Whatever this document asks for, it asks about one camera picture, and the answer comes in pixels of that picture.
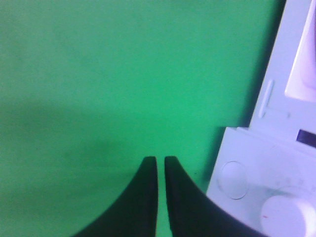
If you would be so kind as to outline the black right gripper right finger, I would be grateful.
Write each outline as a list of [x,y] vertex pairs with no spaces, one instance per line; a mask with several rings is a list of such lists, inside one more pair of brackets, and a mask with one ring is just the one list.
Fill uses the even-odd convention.
[[164,159],[166,203],[174,237],[263,237],[212,202],[175,156]]

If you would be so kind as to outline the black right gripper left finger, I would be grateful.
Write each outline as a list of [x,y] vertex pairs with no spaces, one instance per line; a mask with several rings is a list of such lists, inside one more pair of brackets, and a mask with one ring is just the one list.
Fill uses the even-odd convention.
[[145,157],[116,201],[76,237],[154,237],[158,214],[158,169]]

